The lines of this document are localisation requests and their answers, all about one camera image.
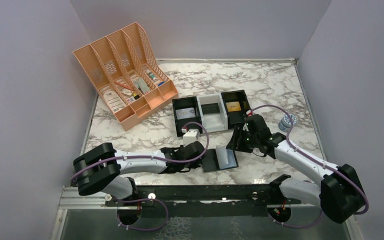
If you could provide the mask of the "black leather card holder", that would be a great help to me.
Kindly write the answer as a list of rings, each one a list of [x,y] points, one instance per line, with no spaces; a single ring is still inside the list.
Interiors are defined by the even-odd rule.
[[[208,149],[205,153],[207,167],[202,167],[204,173],[237,168],[239,166],[235,152],[225,146]]]

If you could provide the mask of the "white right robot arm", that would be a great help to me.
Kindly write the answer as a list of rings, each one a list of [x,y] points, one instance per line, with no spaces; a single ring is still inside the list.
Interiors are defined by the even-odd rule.
[[[269,199],[280,204],[296,199],[312,204],[335,223],[369,209],[368,199],[356,170],[349,164],[338,166],[299,148],[288,135],[272,133],[260,115],[251,115],[236,125],[227,145],[234,152],[252,153],[284,162],[311,181],[299,181],[283,174],[269,183]]]

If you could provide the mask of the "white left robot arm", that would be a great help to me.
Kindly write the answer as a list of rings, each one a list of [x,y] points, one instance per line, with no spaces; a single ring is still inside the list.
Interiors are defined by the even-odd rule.
[[[117,152],[110,142],[102,143],[73,161],[78,194],[89,196],[104,192],[118,198],[124,205],[137,200],[133,173],[174,174],[201,160],[207,145],[194,141],[179,147],[163,147],[149,153]]]

